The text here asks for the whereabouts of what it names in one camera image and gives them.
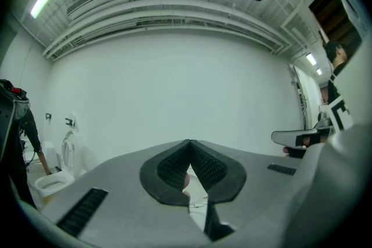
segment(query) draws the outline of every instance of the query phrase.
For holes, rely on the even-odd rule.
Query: person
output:
[[[1,83],[13,86],[9,81],[0,81]],[[8,141],[6,143],[5,153],[2,160],[2,170],[4,170],[9,177],[8,186],[11,187],[11,180],[17,189],[19,198],[36,209],[36,205],[27,184],[28,165],[25,164],[23,158],[24,142],[20,139],[23,132],[26,133],[30,140],[30,143],[34,148],[34,154],[38,155],[45,173],[47,175],[51,174],[45,156],[41,150],[35,119],[30,109],[27,110],[24,117],[18,121],[14,121],[10,126]]]
[[[327,58],[332,63],[334,71],[328,81],[328,104],[330,105],[339,97],[339,93],[334,85],[336,76],[344,69],[348,61],[348,56],[341,44],[335,41],[330,41],[325,46]]]

